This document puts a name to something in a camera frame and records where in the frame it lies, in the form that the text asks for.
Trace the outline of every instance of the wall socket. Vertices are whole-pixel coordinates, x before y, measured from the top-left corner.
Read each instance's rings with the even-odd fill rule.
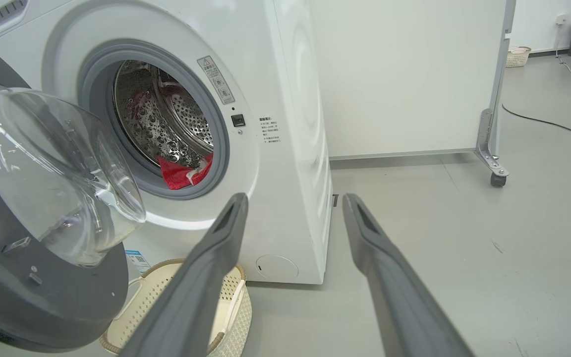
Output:
[[[557,16],[557,25],[563,25],[565,22],[567,22],[566,14],[560,14]]]

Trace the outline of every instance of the red and white cloth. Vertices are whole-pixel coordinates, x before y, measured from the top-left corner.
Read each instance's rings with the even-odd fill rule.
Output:
[[[195,186],[200,183],[211,169],[212,162],[213,154],[210,154],[200,161],[200,167],[193,169],[166,161],[162,156],[158,156],[158,163],[160,163],[160,168],[163,170],[163,179],[165,179],[165,182],[172,190],[179,190],[182,187],[188,185]]]

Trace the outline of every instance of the black cable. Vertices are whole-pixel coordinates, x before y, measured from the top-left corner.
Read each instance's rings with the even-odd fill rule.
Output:
[[[534,119],[534,118],[530,118],[530,117],[527,117],[527,116],[518,115],[517,113],[513,113],[512,111],[509,111],[503,104],[501,104],[501,108],[504,108],[505,111],[507,111],[508,113],[510,113],[510,114],[512,114],[512,115],[514,115],[514,116],[518,116],[519,118],[534,120],[534,121],[537,121],[537,122],[545,122],[546,124],[558,126],[559,128],[562,128],[562,129],[566,129],[566,130],[571,131],[570,128],[566,128],[566,127],[563,126],[563,125],[554,124],[553,122],[549,122],[549,121],[545,121],[545,120],[539,120],[539,119]]]

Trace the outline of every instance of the gray floor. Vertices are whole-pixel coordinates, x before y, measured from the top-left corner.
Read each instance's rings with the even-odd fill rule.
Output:
[[[506,107],[571,125],[571,74],[554,61],[509,69]],[[362,197],[476,355],[571,355],[571,133],[502,120],[501,162],[511,172],[502,189],[459,154],[334,162],[335,193]],[[341,209],[324,285],[249,283],[245,357],[383,355]],[[36,356],[0,344],[2,355]],[[68,355],[106,356],[98,344]]]

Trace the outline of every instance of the black baseboard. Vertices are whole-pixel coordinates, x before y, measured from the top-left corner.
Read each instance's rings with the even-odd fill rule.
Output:
[[[569,50],[559,50],[560,55],[565,55],[569,52]],[[536,54],[530,54],[528,57],[543,57],[543,56],[555,56],[557,53],[555,51],[547,51],[547,52],[537,52]]]

